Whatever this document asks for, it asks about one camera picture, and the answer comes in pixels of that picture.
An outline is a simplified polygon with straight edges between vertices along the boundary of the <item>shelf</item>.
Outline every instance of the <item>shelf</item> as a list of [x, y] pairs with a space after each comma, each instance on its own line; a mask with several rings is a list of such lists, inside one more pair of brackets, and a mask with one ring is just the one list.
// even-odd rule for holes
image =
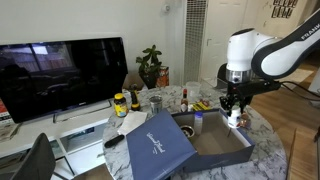
[[51, 145], [51, 148], [52, 148], [52, 151], [53, 151], [55, 159], [59, 159], [59, 158], [64, 156], [64, 154], [63, 154], [63, 152], [62, 152], [62, 150], [61, 150], [61, 148], [60, 148], [60, 146], [59, 146], [59, 144], [58, 144], [58, 142], [56, 140], [51, 141], [50, 145]]
[[90, 133], [79, 132], [78, 134], [69, 135], [61, 138], [61, 142], [68, 154], [102, 142], [102, 134], [106, 123], [95, 126], [94, 131]]
[[16, 171], [23, 162], [27, 150], [0, 159], [0, 174]]

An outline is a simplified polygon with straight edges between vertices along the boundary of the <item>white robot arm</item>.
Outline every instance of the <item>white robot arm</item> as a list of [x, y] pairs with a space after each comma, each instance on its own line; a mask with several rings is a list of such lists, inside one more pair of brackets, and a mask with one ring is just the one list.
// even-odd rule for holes
[[[279, 89], [281, 84], [274, 80], [294, 72], [319, 45], [320, 9], [283, 39], [254, 29], [234, 33], [228, 45], [228, 93], [220, 97], [222, 107], [231, 110], [239, 102], [243, 111], [253, 95]], [[263, 80], [252, 81], [253, 73]]]

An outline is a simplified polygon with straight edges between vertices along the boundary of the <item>cabinet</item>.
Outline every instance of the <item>cabinet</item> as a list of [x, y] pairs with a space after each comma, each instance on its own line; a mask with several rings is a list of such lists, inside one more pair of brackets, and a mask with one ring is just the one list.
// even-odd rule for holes
[[[55, 172], [72, 179], [105, 163], [102, 136], [107, 119], [94, 126], [50, 140], [56, 158]], [[16, 171], [23, 162], [27, 150], [0, 158], [0, 173]], [[59, 179], [53, 175], [52, 180]]]

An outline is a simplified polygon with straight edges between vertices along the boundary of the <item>lid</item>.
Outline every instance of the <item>lid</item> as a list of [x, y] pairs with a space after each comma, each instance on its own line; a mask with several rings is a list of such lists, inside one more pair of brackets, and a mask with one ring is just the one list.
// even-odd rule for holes
[[131, 104], [131, 107], [132, 108], [137, 108], [137, 107], [139, 107], [140, 106], [140, 104]]
[[202, 112], [197, 111], [196, 113], [194, 113], [194, 115], [195, 115], [196, 117], [201, 118], [201, 117], [202, 117]]
[[160, 95], [155, 95], [155, 96], [152, 96], [149, 100], [151, 103], [161, 103], [162, 97]]
[[133, 179], [164, 179], [197, 154], [168, 110], [126, 136]]
[[122, 93], [117, 93], [116, 95], [114, 95], [115, 99], [122, 99], [123, 98], [123, 94]]

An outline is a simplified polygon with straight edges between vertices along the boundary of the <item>label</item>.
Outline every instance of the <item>label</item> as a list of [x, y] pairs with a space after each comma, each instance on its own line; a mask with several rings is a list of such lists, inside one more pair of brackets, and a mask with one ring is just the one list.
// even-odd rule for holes
[[161, 66], [159, 70], [159, 77], [157, 78], [157, 87], [169, 86], [169, 67]]
[[188, 106], [186, 104], [181, 104], [181, 112], [186, 112], [188, 109]]
[[166, 150], [163, 149], [163, 145], [161, 144], [161, 142], [159, 140], [155, 140], [153, 137], [153, 134], [151, 134], [150, 132], [147, 134], [147, 137], [152, 141], [152, 143], [154, 144], [154, 148], [153, 148], [153, 154], [158, 154], [158, 153], [164, 153], [166, 152]]
[[119, 117], [124, 117], [128, 113], [128, 107], [125, 103], [115, 105], [114, 109], [116, 111], [116, 115]]
[[2, 125], [2, 124], [10, 124], [10, 123], [13, 123], [11, 115], [9, 114], [2, 99], [0, 99], [0, 124]]
[[228, 117], [228, 125], [229, 125], [229, 127], [231, 127], [231, 128], [238, 128], [238, 127], [240, 127], [240, 121], [241, 121], [240, 116], [231, 116], [231, 117]]

